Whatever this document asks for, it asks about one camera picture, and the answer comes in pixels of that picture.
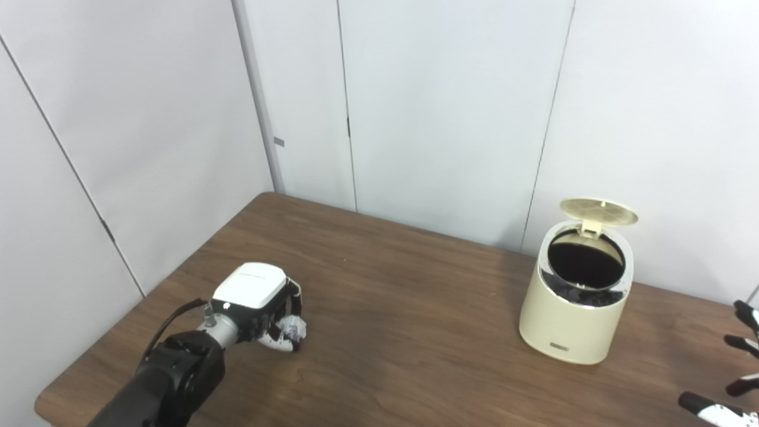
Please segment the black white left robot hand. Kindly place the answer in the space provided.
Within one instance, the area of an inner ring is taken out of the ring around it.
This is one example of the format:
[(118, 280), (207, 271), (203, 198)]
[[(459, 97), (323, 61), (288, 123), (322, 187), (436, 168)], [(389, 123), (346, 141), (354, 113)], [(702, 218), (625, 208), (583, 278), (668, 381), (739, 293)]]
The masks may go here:
[(249, 262), (217, 287), (199, 329), (223, 349), (258, 342), (281, 352), (299, 351), (307, 336), (300, 284), (282, 268)]

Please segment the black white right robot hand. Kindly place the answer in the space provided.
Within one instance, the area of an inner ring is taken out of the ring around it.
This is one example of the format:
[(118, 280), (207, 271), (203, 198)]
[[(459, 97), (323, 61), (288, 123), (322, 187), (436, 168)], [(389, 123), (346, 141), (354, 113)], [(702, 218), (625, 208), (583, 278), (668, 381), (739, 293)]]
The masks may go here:
[[(735, 316), (758, 337), (758, 311), (747, 302), (733, 302)], [(751, 340), (735, 335), (724, 335), (724, 342), (735, 349), (748, 352), (758, 358), (757, 339)], [(740, 397), (750, 391), (757, 391), (758, 374), (744, 375), (725, 387), (725, 392), (732, 397)], [(678, 398), (678, 405), (697, 418), (714, 426), (757, 426), (757, 412), (746, 412), (737, 406), (721, 404), (692, 392), (683, 392)]]

